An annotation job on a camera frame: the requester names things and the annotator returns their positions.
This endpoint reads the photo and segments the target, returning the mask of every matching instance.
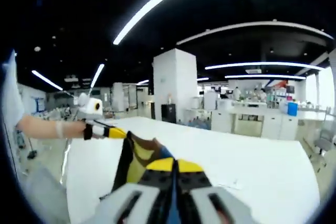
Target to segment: gray gripper part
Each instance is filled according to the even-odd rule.
[[[117,223],[136,195],[140,197],[127,217],[127,224],[146,224],[159,192],[156,187],[127,183],[107,196],[97,207],[95,215],[84,224]]]
[[[195,202],[201,223],[221,224],[218,213],[210,200],[210,196],[216,195],[225,215],[229,215],[235,224],[256,223],[252,219],[251,211],[243,202],[238,200],[227,190],[221,187],[203,187],[193,189],[190,194]]]

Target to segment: person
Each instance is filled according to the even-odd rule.
[[[266,95],[265,89],[261,89],[259,97],[260,97],[261,102],[266,102],[267,95]]]
[[[239,100],[240,95],[241,95],[241,91],[239,90],[238,87],[236,87],[235,90],[233,91],[233,99]]]
[[[83,131],[86,128],[84,122],[45,121],[25,114],[17,85],[14,51],[2,67],[6,74],[2,86],[2,126],[5,138],[8,139],[6,145],[14,170],[16,170],[18,163],[14,138],[15,130],[22,131],[27,137],[37,139],[83,137]]]

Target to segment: white cabinet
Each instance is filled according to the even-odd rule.
[[[299,119],[294,116],[283,115],[280,129],[280,140],[295,140]]]
[[[265,115],[261,137],[279,139],[282,115]]]
[[[211,130],[218,132],[231,133],[232,116],[227,112],[212,112]]]

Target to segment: floor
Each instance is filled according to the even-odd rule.
[[[137,110],[131,110],[129,112],[116,113],[116,118],[128,118],[133,116],[143,116],[146,118],[151,118],[151,111],[148,106],[139,108]],[[241,134],[246,135],[246,128]],[[310,156],[313,154],[311,147],[305,142],[305,140],[300,136],[300,130],[298,131],[297,138],[301,143],[303,149],[306,151],[307,155]],[[27,155],[30,151],[29,142],[25,139],[26,148],[20,151],[21,163],[23,170],[26,173],[32,172],[38,165],[45,166],[53,178],[56,181],[60,181],[61,178],[61,167],[63,160],[63,153],[66,146],[66,141],[64,140],[35,140],[31,139],[33,149],[37,150],[37,156],[32,160],[27,160]],[[332,183],[334,177],[334,169],[336,167],[336,149],[333,149],[326,153],[325,160],[327,161],[327,166],[323,167],[319,160],[316,160],[316,157],[313,154],[311,159],[312,166],[314,168],[321,199],[324,199],[328,195],[329,187]]]

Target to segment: blue container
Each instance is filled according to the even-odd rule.
[[[292,115],[292,116],[297,116],[297,114],[298,114],[298,104],[294,103],[294,102],[289,102],[288,103],[287,114]]]

